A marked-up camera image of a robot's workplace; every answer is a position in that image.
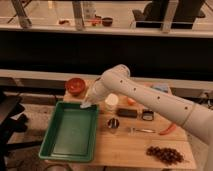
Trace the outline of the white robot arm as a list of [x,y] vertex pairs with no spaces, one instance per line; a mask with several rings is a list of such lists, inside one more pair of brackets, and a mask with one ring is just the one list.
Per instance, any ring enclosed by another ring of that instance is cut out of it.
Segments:
[[110,93],[120,93],[143,104],[177,124],[209,146],[203,171],[213,171],[213,110],[195,102],[141,85],[130,78],[126,65],[116,65],[102,73],[89,87],[82,108],[103,101]]

